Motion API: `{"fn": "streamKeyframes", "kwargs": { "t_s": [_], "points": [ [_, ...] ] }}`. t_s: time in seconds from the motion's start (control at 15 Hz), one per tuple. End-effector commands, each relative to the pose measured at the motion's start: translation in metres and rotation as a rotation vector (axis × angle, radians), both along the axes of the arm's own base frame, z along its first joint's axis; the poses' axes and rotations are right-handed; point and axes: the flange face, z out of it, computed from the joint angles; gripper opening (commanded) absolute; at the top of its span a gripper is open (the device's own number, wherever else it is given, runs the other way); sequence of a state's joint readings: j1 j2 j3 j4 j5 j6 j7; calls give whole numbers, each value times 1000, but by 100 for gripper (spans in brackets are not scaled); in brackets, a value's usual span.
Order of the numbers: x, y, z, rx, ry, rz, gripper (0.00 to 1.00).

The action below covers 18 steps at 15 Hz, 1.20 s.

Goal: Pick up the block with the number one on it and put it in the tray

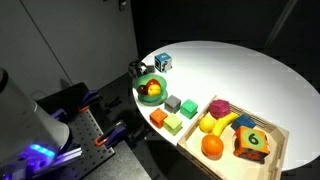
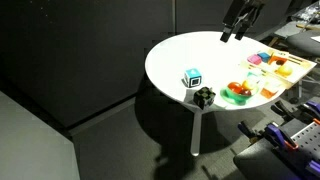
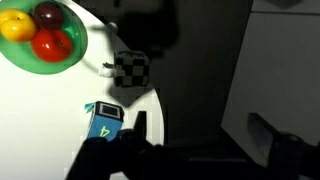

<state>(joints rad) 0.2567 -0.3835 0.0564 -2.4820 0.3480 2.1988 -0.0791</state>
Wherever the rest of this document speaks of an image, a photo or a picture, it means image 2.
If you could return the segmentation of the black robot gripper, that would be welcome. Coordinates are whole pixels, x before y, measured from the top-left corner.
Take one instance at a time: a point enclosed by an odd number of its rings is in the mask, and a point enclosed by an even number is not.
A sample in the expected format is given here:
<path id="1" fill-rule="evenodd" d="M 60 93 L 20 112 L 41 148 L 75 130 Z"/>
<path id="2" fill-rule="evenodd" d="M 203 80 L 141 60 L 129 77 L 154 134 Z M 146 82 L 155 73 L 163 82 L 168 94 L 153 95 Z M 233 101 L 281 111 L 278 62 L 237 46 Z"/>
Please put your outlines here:
<path id="1" fill-rule="evenodd" d="M 241 40 L 247 29 L 252 27 L 266 0 L 233 0 L 225 17 L 223 33 L 220 37 L 222 42 L 227 42 L 232 34 L 233 28 L 240 24 L 242 27 L 235 35 L 235 39 Z"/>

